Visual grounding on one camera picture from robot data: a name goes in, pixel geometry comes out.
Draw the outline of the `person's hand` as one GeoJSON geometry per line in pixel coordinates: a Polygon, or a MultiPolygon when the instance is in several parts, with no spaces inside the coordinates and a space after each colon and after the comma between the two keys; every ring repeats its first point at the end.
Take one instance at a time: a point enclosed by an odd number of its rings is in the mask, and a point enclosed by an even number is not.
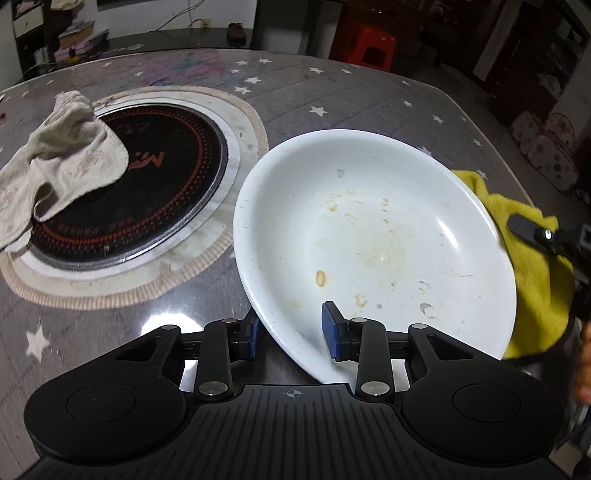
{"type": "Polygon", "coordinates": [[[591,324],[581,331],[581,344],[577,352],[572,377],[572,394],[582,405],[591,405],[591,324]]]}

